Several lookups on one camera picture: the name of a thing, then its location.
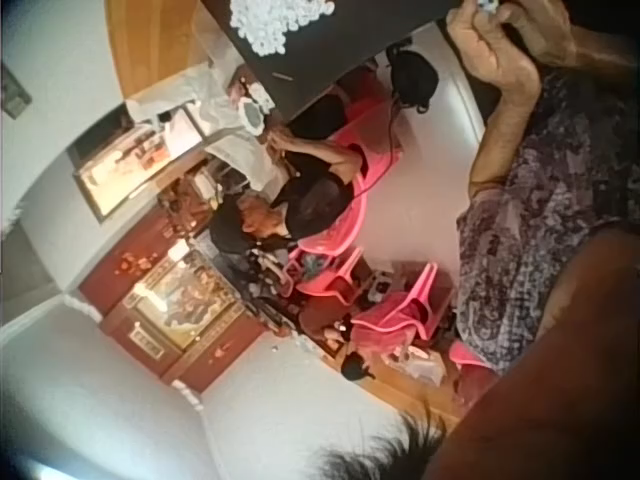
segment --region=window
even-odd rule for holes
[[[134,125],[121,106],[89,128],[69,148],[76,180],[100,222],[169,163],[202,142],[179,108],[163,122]]]

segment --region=black shirt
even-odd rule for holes
[[[349,148],[362,156],[362,172],[366,173],[362,148]],[[331,165],[311,155],[288,153],[286,159],[298,176],[287,181],[271,206],[287,204],[285,226],[291,238],[299,240],[327,230],[342,215],[354,198],[353,183],[345,185],[329,171]]]

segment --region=hand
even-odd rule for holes
[[[506,37],[498,18],[464,0],[447,16],[447,30],[473,76],[498,87],[514,104],[530,105],[540,95],[540,76],[527,55]]]
[[[296,145],[297,138],[286,127],[274,127],[267,136],[268,146],[280,151],[289,151]]]
[[[562,0],[515,0],[497,11],[500,23],[510,23],[541,63],[571,67],[577,47],[569,14]]]
[[[247,91],[240,81],[232,83],[227,89],[227,95],[229,97],[229,100],[231,100],[231,105],[233,105],[234,108],[238,108],[240,99],[246,96],[246,94]]]

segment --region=white tile floor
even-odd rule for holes
[[[468,172],[484,127],[460,65],[435,25],[414,35],[414,49],[435,66],[440,83],[429,112],[406,111],[398,119],[404,156],[369,192],[356,243],[375,266],[436,261],[456,279],[455,220],[468,203]]]

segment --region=black table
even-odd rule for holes
[[[332,15],[286,34],[285,55],[260,57],[229,26],[229,0],[202,0],[289,121],[350,69],[417,28],[446,16],[460,0],[335,0]],[[293,80],[278,78],[273,73]]]

